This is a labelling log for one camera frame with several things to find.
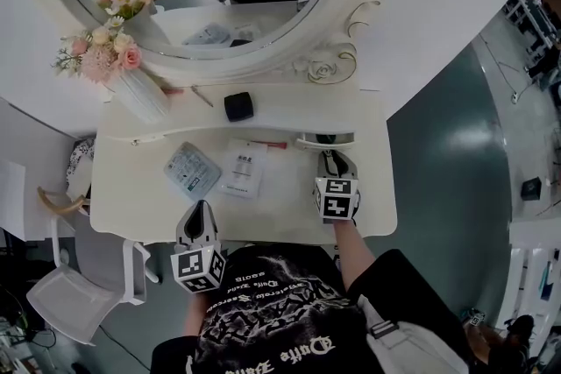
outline mirror frame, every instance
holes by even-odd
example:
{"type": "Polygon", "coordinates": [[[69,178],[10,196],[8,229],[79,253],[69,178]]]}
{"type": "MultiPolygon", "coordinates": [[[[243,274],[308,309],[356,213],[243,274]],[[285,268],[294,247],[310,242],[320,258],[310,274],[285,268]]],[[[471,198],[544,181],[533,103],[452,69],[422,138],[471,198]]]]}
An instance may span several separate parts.
{"type": "MultiPolygon", "coordinates": [[[[93,29],[105,20],[101,9],[99,15],[93,15],[80,0],[37,1],[46,8],[63,35],[76,33],[83,28],[93,29]]],[[[238,47],[239,54],[230,58],[197,60],[142,48],[143,68],[171,81],[175,86],[241,81],[254,75],[271,73],[299,60],[319,46],[328,46],[334,35],[349,32],[353,13],[361,5],[372,1],[375,0],[315,0],[277,31],[255,43],[238,47]]],[[[350,41],[349,33],[346,42],[350,41]]]]}

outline white vase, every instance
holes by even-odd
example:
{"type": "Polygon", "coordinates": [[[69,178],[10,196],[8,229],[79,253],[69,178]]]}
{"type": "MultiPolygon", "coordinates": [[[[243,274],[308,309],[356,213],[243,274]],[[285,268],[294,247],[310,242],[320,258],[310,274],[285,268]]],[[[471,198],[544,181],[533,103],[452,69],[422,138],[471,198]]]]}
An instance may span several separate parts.
{"type": "Polygon", "coordinates": [[[138,14],[124,23],[124,30],[131,34],[138,43],[153,40],[161,44],[169,44],[161,27],[152,19],[150,10],[146,5],[138,14]]]}
{"type": "Polygon", "coordinates": [[[169,111],[169,99],[140,69],[123,70],[107,86],[118,100],[144,123],[157,123],[169,111]]]}

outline cable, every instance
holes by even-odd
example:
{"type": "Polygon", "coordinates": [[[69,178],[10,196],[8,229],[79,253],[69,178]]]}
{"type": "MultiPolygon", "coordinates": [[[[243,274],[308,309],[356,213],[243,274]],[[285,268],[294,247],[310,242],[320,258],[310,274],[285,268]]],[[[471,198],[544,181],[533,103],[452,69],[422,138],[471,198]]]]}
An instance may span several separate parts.
{"type": "Polygon", "coordinates": [[[134,358],[138,363],[140,363],[140,364],[142,365],[142,367],[143,367],[145,370],[147,370],[148,372],[150,372],[150,368],[148,368],[145,364],[143,364],[142,361],[141,361],[137,356],[135,356],[132,352],[130,352],[125,346],[123,346],[123,344],[121,344],[121,343],[118,342],[115,338],[113,338],[113,337],[109,334],[109,332],[107,332],[107,330],[105,330],[105,329],[103,328],[103,326],[100,326],[99,328],[103,331],[104,334],[107,335],[107,338],[109,338],[112,342],[114,342],[115,344],[117,344],[118,346],[120,346],[120,347],[124,350],[124,352],[126,352],[129,356],[131,356],[131,357],[134,358]]]}
{"type": "Polygon", "coordinates": [[[561,203],[561,200],[554,202],[553,204],[551,204],[547,209],[544,209],[542,212],[540,212],[539,214],[536,214],[536,216],[540,216],[541,214],[545,214],[548,210],[555,208],[559,203],[561,203]]]}
{"type": "Polygon", "coordinates": [[[46,352],[46,354],[47,354],[47,356],[48,356],[48,358],[49,358],[49,363],[50,363],[51,366],[53,367],[53,370],[54,370],[54,371],[59,371],[59,370],[61,370],[61,369],[59,369],[58,366],[56,366],[56,365],[54,364],[53,357],[51,356],[51,351],[50,351],[49,349],[45,349],[45,352],[46,352]]]}
{"type": "Polygon", "coordinates": [[[514,70],[515,72],[520,73],[520,70],[518,70],[518,69],[515,68],[515,67],[510,66],[510,65],[507,64],[506,62],[499,61],[499,64],[500,64],[501,66],[508,67],[509,69],[512,69],[512,70],[514,70]]]}
{"type": "Polygon", "coordinates": [[[507,76],[505,75],[505,73],[502,71],[501,69],[501,64],[499,61],[497,61],[497,59],[494,57],[493,52],[491,52],[491,47],[489,47],[489,43],[487,41],[485,41],[485,39],[483,38],[483,35],[480,33],[479,37],[481,38],[481,40],[485,43],[487,50],[489,51],[489,53],[491,54],[491,57],[494,60],[494,63],[497,65],[497,67],[499,68],[499,70],[501,71],[502,74],[502,78],[505,79],[505,82],[508,84],[508,86],[510,87],[510,90],[512,90],[513,94],[517,94],[516,90],[512,87],[512,84],[510,84],[510,82],[508,82],[507,80],[507,76]]]}
{"type": "Polygon", "coordinates": [[[21,318],[22,318],[22,320],[24,320],[24,324],[25,324],[25,329],[24,330],[27,330],[27,327],[29,326],[29,323],[27,322],[27,314],[25,313],[24,307],[21,305],[21,302],[19,302],[19,299],[16,298],[16,295],[13,294],[10,290],[8,290],[5,286],[0,284],[0,287],[2,287],[18,303],[19,308],[21,310],[21,318]]]}
{"type": "Polygon", "coordinates": [[[46,328],[46,329],[43,329],[43,330],[40,330],[37,334],[35,334],[35,336],[34,336],[33,339],[31,340],[31,342],[32,342],[33,344],[35,344],[36,346],[39,346],[40,348],[51,349],[51,348],[53,348],[54,345],[56,344],[56,334],[54,333],[54,330],[52,330],[51,328],[46,328]],[[51,331],[51,334],[53,335],[53,339],[54,339],[54,340],[53,340],[53,344],[51,344],[51,345],[45,345],[45,344],[39,344],[39,343],[35,342],[35,336],[37,336],[37,335],[39,334],[39,332],[43,332],[43,330],[50,330],[50,331],[51,331]]]}
{"type": "Polygon", "coordinates": [[[27,340],[27,338],[25,337],[21,337],[21,335],[11,335],[11,334],[0,334],[0,336],[9,336],[11,338],[18,338],[18,340],[16,341],[16,343],[20,343],[20,342],[32,342],[33,344],[35,344],[36,346],[39,346],[40,348],[45,348],[45,349],[51,349],[54,347],[54,345],[56,344],[56,334],[54,333],[54,331],[51,328],[44,328],[41,329],[39,332],[37,332],[34,336],[32,340],[27,340]],[[45,331],[50,331],[51,335],[53,336],[53,344],[39,344],[37,342],[35,342],[35,337],[37,335],[39,335],[40,332],[45,332],[45,331]]]}
{"type": "Polygon", "coordinates": [[[526,88],[524,88],[524,89],[522,90],[522,92],[521,92],[520,94],[518,94],[518,100],[520,100],[521,97],[522,97],[522,94],[523,94],[524,92],[526,92],[526,91],[528,90],[528,88],[531,88],[532,86],[534,86],[534,82],[531,82],[528,86],[526,86],[526,88]]]}

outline black device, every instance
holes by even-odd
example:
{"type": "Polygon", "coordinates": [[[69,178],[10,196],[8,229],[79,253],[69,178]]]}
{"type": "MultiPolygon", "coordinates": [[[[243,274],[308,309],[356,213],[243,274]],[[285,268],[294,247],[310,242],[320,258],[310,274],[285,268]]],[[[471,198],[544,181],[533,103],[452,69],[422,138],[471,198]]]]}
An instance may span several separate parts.
{"type": "Polygon", "coordinates": [[[522,184],[520,196],[525,201],[537,201],[542,194],[542,181],[539,178],[527,180],[522,184]]]}
{"type": "Polygon", "coordinates": [[[252,41],[248,41],[246,39],[234,39],[231,44],[230,47],[240,47],[240,46],[245,46],[245,44],[250,44],[252,41]]]}
{"type": "Polygon", "coordinates": [[[253,117],[253,102],[249,92],[241,92],[224,98],[226,116],[231,122],[239,122],[253,117]]]}

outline white vanity table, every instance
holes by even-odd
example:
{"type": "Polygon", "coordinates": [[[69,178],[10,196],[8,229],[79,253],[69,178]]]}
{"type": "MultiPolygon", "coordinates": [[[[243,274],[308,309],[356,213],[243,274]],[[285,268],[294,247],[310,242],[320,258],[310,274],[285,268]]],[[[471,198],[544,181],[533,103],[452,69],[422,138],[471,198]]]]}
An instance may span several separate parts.
{"type": "Polygon", "coordinates": [[[105,106],[92,181],[95,230],[143,243],[174,241],[177,223],[193,203],[166,177],[165,164],[188,141],[220,166],[229,138],[244,138],[288,142],[288,148],[269,148],[257,199],[222,194],[217,185],[205,197],[221,238],[334,243],[332,228],[322,224],[313,201],[319,152],[295,147],[296,130],[302,130],[355,132],[356,142],[345,154],[359,168],[358,228],[363,236],[395,231],[394,179],[379,92],[358,91],[354,83],[325,87],[249,83],[201,90],[215,108],[188,91],[173,97],[169,117],[156,125],[142,124],[118,102],[105,106]],[[229,123],[224,97],[242,91],[252,96],[255,117],[229,123]],[[320,103],[333,106],[322,110],[320,103]]]}
{"type": "MultiPolygon", "coordinates": [[[[172,45],[180,46],[185,38],[199,32],[209,22],[228,29],[252,25],[260,36],[266,36],[292,19],[298,10],[294,2],[273,2],[269,4],[233,4],[202,6],[198,8],[178,8],[162,11],[152,16],[152,20],[164,31],[172,45]]],[[[233,39],[228,39],[221,47],[229,47],[233,39]]]]}
{"type": "MultiPolygon", "coordinates": [[[[108,19],[93,0],[39,2],[61,34],[93,30],[108,19]]],[[[352,133],[354,141],[338,150],[359,170],[358,228],[363,236],[393,233],[397,218],[383,93],[360,91],[353,77],[360,55],[352,34],[372,21],[379,4],[309,0],[300,12],[296,0],[181,7],[152,16],[167,42],[143,36],[129,23],[129,33],[142,47],[142,69],[185,92],[172,95],[167,116],[152,125],[136,118],[118,96],[104,105],[93,169],[92,227],[143,243],[174,241],[191,201],[166,177],[164,165],[187,141],[220,166],[229,139],[245,138],[287,142],[288,148],[269,148],[257,199],[220,194],[217,186],[206,195],[220,238],[334,243],[312,195],[320,151],[303,150],[295,141],[302,133],[352,133]],[[256,24],[260,36],[234,48],[180,45],[211,23],[256,24]],[[214,108],[192,94],[188,87],[194,84],[214,108]],[[244,91],[252,96],[255,117],[229,123],[224,97],[244,91]]]]}

